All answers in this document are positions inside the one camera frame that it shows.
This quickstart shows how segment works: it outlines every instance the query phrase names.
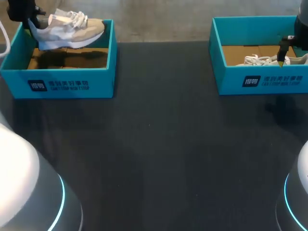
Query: beige sneaker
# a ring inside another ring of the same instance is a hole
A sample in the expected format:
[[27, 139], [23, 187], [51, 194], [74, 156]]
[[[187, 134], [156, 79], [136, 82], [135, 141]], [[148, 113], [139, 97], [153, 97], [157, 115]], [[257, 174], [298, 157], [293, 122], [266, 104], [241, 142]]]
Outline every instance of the beige sneaker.
[[61, 47], [74, 49], [85, 47], [96, 41], [105, 29], [101, 19], [88, 19], [82, 12], [61, 10], [49, 16], [48, 26], [45, 29], [37, 29], [31, 20], [28, 22], [41, 51]]

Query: concrete floor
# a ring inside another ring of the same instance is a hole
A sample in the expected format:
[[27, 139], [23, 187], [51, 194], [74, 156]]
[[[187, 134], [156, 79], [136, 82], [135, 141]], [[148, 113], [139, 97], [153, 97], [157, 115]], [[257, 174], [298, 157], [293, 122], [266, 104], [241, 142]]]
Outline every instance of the concrete floor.
[[[37, 0], [48, 13], [55, 8], [114, 19], [120, 42], [208, 40], [214, 16], [292, 15], [301, 0]], [[17, 23], [0, 0], [0, 20], [13, 37]]]

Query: teal box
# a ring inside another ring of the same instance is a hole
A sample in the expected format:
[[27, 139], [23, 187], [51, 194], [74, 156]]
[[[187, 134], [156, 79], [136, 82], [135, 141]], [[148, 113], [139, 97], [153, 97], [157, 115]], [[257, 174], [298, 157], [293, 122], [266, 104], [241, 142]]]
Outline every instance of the teal box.
[[104, 20], [103, 35], [89, 48], [108, 48], [106, 68], [27, 70], [36, 42], [19, 26], [0, 71], [16, 99], [112, 98], [117, 43], [113, 20]]
[[[307, 93], [308, 65], [227, 66], [222, 46], [279, 45], [296, 16], [213, 18], [209, 52], [220, 95]], [[294, 48], [297, 57], [306, 52]]]

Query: shoe box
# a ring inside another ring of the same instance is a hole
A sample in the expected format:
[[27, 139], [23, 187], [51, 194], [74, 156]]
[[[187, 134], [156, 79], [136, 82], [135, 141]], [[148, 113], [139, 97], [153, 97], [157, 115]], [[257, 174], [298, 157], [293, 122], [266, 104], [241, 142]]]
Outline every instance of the shoe box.
[[113, 20], [106, 30], [82, 49], [40, 51], [22, 25], [11, 52], [0, 67], [1, 76], [16, 99], [112, 98], [117, 43]]
[[[272, 57], [283, 36], [294, 34], [296, 16], [213, 18], [209, 53], [220, 95], [307, 93], [308, 65], [236, 66], [245, 56]], [[305, 54], [290, 47], [289, 57]]]

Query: cardboard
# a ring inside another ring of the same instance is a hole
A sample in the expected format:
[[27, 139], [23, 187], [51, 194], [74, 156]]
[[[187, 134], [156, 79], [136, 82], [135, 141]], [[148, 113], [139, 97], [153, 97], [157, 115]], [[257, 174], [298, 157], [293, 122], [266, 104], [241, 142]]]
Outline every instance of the cardboard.
[[[259, 50], [262, 56], [272, 57], [278, 53], [279, 46], [259, 46]], [[292, 47], [289, 47], [289, 51], [286, 56], [296, 58]]]
[[[279, 46], [222, 46], [225, 60], [228, 66], [243, 64], [246, 56], [272, 57], [277, 54]], [[296, 57], [292, 47], [287, 53], [289, 57]]]
[[258, 46], [223, 46], [222, 49], [228, 66], [242, 64], [245, 56], [261, 56]]
[[28, 70], [106, 68], [108, 48], [56, 49], [40, 51], [35, 48]]

